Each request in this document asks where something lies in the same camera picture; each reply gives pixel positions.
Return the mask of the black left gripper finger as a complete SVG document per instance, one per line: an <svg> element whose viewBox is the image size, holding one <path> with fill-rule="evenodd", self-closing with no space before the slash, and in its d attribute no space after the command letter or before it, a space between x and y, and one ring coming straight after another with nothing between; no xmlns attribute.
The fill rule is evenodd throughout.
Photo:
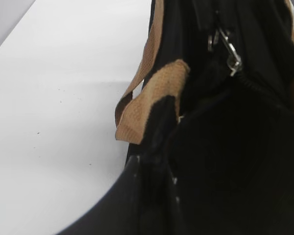
<svg viewBox="0 0 294 235"><path fill-rule="evenodd" d="M176 126L174 98L152 107L146 133L131 147L125 168L109 191L64 235L176 235L179 205L167 141Z"/></svg>

